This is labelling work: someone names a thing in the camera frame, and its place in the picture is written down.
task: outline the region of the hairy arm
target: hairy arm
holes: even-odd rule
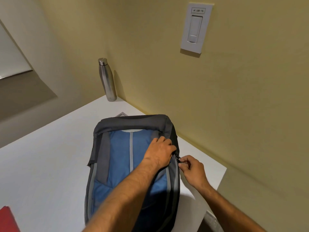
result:
[[[189,184],[207,201],[224,231],[265,232],[256,222],[220,195],[208,182],[204,165],[192,156],[180,158],[180,169]]]
[[[83,232],[132,231],[151,181],[175,150],[170,139],[153,139],[142,162],[110,193]]]

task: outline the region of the person's left hand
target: person's left hand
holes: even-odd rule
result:
[[[150,160],[159,170],[169,164],[172,152],[176,149],[170,139],[165,139],[163,136],[159,139],[154,138],[144,155],[144,160]]]

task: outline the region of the switch plate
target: switch plate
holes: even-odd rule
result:
[[[211,10],[214,4],[189,3],[181,48],[201,53]]]

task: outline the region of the gray backpack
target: gray backpack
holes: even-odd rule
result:
[[[94,130],[90,174],[85,198],[85,223],[109,193],[132,172],[153,140],[170,138],[177,150],[168,167],[152,181],[134,232],[170,232],[174,226],[179,194],[179,147],[175,128],[166,115],[121,116],[101,120]]]

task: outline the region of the red folder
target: red folder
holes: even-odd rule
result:
[[[0,232],[20,232],[9,207],[0,209]]]

